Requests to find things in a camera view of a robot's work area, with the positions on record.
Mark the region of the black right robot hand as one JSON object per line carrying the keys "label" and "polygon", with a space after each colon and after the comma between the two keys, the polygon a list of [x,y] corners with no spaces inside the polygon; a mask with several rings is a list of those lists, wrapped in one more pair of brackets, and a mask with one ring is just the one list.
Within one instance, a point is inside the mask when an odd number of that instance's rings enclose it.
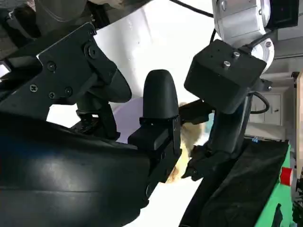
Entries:
{"label": "black right robot hand", "polygon": [[2,60],[0,224],[122,227],[149,203],[180,155],[176,88],[145,79],[140,127],[127,143],[110,106],[131,99],[91,23],[58,29]]}

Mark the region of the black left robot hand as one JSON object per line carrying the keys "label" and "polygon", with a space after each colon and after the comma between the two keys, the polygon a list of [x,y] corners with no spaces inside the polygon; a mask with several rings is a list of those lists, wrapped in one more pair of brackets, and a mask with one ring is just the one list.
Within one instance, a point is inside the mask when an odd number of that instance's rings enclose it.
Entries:
{"label": "black left robot hand", "polygon": [[197,181],[239,156],[251,104],[252,95],[249,94],[234,113],[215,112],[208,141],[194,146],[182,178],[191,177]]}

